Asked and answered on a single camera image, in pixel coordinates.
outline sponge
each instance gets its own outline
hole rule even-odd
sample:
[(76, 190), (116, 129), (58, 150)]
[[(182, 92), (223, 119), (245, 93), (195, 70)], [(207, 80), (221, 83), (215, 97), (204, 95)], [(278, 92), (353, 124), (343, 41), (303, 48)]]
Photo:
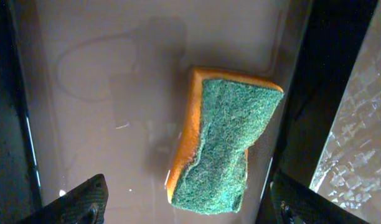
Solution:
[(167, 180), (173, 206), (201, 214), (238, 212), (247, 149), (262, 134), (284, 93), (261, 78), (194, 68), (184, 130)]

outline green scouring pad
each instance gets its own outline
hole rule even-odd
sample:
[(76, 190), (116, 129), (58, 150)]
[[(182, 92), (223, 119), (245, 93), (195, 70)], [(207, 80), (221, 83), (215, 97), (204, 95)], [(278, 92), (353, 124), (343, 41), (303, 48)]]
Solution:
[(187, 116), (167, 182), (173, 206), (202, 214), (238, 212), (247, 180), (247, 149), (284, 93), (256, 77), (195, 69)]

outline scrub sponge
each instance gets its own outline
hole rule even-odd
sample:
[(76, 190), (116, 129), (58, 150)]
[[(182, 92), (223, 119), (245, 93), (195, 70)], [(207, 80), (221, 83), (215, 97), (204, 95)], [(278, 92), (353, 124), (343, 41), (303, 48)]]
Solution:
[(247, 148), (283, 95), (280, 87), (256, 77), (193, 69), (184, 130), (167, 182), (169, 202), (202, 214), (238, 212)]

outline green abrasive layer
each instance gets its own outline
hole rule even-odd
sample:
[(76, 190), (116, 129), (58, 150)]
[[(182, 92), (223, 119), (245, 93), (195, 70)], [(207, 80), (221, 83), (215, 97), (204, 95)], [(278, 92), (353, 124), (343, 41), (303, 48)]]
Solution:
[(245, 151), (262, 134), (283, 95), (223, 79), (203, 81), (199, 147), (178, 179), (173, 206), (208, 215), (240, 210)]

